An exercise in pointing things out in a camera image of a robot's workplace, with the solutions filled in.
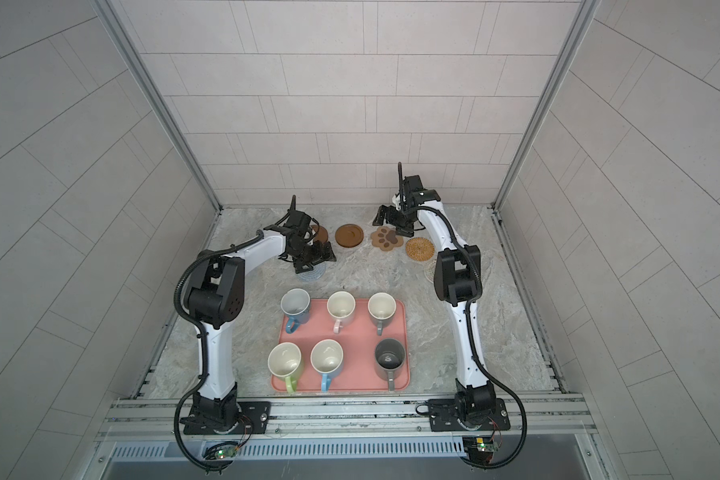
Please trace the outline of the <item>brown wooden coaster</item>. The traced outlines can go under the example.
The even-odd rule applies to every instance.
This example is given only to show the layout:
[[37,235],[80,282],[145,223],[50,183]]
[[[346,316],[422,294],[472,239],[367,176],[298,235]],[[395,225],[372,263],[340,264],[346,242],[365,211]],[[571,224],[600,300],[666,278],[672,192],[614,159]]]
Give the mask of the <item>brown wooden coaster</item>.
[[314,224],[312,226],[312,230],[314,233],[312,241],[314,243],[319,242],[321,244],[326,244],[329,241],[329,234],[325,227]]
[[356,224],[344,224],[335,232],[336,243],[344,248],[354,248],[365,238],[363,229]]

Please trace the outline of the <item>cork paw print coaster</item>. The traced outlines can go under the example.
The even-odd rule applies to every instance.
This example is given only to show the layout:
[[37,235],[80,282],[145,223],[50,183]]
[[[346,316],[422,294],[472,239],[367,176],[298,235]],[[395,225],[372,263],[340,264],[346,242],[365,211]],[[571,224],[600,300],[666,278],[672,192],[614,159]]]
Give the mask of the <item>cork paw print coaster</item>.
[[403,246],[405,243],[404,239],[398,236],[394,229],[387,228],[386,226],[379,226],[370,234],[370,240],[373,247],[384,252],[392,251],[395,248]]

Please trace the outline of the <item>rattan woven round coaster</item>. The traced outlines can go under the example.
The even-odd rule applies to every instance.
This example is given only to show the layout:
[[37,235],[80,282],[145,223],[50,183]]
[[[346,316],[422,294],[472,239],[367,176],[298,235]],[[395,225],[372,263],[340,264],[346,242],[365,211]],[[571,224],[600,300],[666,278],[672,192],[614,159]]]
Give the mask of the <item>rattan woven round coaster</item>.
[[435,248],[426,238],[411,238],[405,244],[405,252],[412,260],[426,262],[435,255]]

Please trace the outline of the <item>grey woven round coaster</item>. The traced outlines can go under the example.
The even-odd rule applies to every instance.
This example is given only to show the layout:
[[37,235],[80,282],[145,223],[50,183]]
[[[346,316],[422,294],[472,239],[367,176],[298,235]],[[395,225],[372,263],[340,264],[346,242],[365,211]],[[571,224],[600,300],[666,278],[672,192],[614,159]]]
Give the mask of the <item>grey woven round coaster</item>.
[[297,274],[297,277],[304,282],[314,282],[319,280],[326,272],[326,264],[321,263],[314,265],[311,270]]

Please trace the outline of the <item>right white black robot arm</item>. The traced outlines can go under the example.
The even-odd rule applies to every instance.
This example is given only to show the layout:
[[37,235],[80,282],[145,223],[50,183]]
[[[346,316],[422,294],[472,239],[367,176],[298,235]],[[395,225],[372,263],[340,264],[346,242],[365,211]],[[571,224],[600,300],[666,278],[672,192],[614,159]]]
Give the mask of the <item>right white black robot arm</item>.
[[[448,219],[437,191],[423,186],[418,175],[405,176],[397,167],[398,193],[391,205],[379,207],[373,224],[389,225],[397,234],[413,237],[414,224],[420,223],[434,245],[436,259],[433,286],[437,298],[448,305],[452,318],[457,354],[456,392],[454,398],[426,403],[433,420],[455,419],[464,430],[489,428],[491,435],[468,439],[463,462],[481,470],[508,466],[522,451],[528,430],[525,407],[520,397],[493,376],[484,365],[477,325],[477,301],[483,294],[481,252],[456,232]],[[520,411],[521,431],[513,451],[500,460],[494,459],[499,446],[495,435],[510,428],[504,401],[496,388],[508,393]]]

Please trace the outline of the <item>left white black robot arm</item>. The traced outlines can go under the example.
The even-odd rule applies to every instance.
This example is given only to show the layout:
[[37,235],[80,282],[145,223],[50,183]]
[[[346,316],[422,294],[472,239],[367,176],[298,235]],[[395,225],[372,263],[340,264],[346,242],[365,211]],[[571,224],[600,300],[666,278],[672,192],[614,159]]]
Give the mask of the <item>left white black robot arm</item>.
[[242,422],[232,371],[231,323],[242,312],[246,275],[271,258],[289,262],[297,274],[311,272],[336,256],[328,241],[316,239],[319,222],[292,199],[286,214],[256,236],[221,250],[204,250],[181,275],[173,303],[197,330],[200,373],[188,396],[189,414],[175,414],[186,434],[226,434]]

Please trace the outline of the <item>blue floral mug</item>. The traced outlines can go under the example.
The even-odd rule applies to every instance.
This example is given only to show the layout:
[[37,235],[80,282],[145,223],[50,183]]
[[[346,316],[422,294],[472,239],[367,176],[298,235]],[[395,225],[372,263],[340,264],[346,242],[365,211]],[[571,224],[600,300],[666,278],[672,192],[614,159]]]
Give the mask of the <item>blue floral mug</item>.
[[285,332],[292,334],[310,320],[310,294],[301,288],[291,289],[281,298],[280,308],[286,317]]

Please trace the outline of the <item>pink rectangular tray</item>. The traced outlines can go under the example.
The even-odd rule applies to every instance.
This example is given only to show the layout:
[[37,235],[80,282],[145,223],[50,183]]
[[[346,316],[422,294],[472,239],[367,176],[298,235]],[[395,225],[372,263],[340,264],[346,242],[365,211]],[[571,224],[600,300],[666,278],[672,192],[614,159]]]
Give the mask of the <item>pink rectangular tray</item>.
[[[394,392],[402,391],[410,383],[410,367],[407,362],[403,366],[401,375],[395,381],[395,390],[388,391],[385,383],[377,376],[374,368],[374,350],[383,339],[393,338],[400,341],[405,348],[407,345],[406,310],[401,301],[397,301],[397,311],[392,322],[387,325],[381,336],[376,333],[376,327],[370,320],[366,299],[356,301],[355,319],[348,327],[343,328],[339,334],[333,333],[333,319],[328,313],[327,301],[315,299],[311,302],[310,320],[300,326],[294,333],[285,332],[286,317],[283,317],[279,332],[279,343],[292,342],[299,346],[303,361],[304,372],[298,381],[298,389],[289,394],[282,380],[271,375],[271,385],[277,392],[294,394],[344,394],[358,392]],[[320,375],[313,369],[310,354],[313,347],[321,340],[332,339],[338,341],[344,351],[344,365],[340,375],[331,384],[327,392],[320,390]]]

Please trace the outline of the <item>dark grey mug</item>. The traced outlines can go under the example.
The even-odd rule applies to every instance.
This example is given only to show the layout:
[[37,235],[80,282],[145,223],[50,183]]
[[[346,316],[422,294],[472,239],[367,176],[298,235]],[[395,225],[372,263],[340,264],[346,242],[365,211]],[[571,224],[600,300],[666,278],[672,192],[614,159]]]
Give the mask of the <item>dark grey mug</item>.
[[386,338],[375,347],[375,372],[388,391],[395,390],[395,381],[401,375],[406,360],[405,346],[398,340]]

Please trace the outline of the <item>left circuit board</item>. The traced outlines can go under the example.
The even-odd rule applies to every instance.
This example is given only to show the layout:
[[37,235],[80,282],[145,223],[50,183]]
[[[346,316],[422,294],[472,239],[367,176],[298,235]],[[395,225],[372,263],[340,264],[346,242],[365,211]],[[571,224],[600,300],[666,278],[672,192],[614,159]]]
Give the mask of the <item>left circuit board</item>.
[[231,461],[241,450],[239,442],[225,441],[208,447],[203,459],[206,461]]

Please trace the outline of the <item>circuit board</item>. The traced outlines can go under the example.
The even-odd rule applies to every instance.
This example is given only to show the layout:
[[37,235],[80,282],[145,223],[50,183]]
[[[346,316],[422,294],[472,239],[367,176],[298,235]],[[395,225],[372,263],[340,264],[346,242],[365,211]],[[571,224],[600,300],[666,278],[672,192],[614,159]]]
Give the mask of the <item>circuit board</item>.
[[481,467],[490,465],[494,455],[501,448],[501,442],[494,437],[465,436],[462,438],[462,444],[466,454],[465,460]]
[[206,461],[231,461],[241,450],[239,442],[225,441],[208,447],[203,459]]

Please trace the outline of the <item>right circuit board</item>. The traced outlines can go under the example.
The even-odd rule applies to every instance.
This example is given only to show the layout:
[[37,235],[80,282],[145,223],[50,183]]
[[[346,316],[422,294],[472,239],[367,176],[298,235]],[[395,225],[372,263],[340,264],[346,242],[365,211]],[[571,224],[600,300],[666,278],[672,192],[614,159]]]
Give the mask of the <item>right circuit board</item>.
[[501,442],[494,437],[465,436],[462,438],[462,444],[466,454],[465,460],[481,467],[490,465],[494,455],[501,448]]

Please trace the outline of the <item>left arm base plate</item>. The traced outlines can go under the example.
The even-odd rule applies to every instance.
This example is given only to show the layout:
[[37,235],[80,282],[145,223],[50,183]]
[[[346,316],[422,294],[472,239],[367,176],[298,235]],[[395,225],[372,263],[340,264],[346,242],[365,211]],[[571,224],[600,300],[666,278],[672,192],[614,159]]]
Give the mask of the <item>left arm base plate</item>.
[[270,410],[271,403],[266,401],[244,401],[234,407],[228,404],[222,413],[213,412],[213,407],[204,412],[192,406],[179,422],[187,435],[264,434]]

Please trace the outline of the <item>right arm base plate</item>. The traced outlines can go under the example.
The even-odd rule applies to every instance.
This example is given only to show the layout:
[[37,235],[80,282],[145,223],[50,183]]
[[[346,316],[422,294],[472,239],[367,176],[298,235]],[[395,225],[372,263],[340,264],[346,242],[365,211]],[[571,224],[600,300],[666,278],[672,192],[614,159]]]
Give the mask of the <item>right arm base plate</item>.
[[507,431],[511,429],[503,399],[493,407],[462,407],[453,398],[426,402],[427,418],[433,432]]

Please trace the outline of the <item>aluminium mounting rail frame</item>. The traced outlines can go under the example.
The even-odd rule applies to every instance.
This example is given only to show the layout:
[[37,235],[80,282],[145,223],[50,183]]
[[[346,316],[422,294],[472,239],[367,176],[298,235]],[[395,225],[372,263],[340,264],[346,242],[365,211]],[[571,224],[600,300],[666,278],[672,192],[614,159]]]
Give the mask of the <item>aluminium mounting rail frame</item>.
[[[591,395],[558,381],[552,390],[516,393],[528,430],[518,457],[495,470],[463,462],[462,438],[488,431],[433,432],[430,399],[449,394],[374,392],[360,395],[249,397],[271,403],[264,434],[176,437],[172,399],[116,400],[110,404],[81,465],[78,479],[483,478],[622,479],[625,471]],[[520,411],[505,402],[511,429],[497,433],[500,460],[513,451]],[[205,450],[239,442],[231,461],[206,461]]]

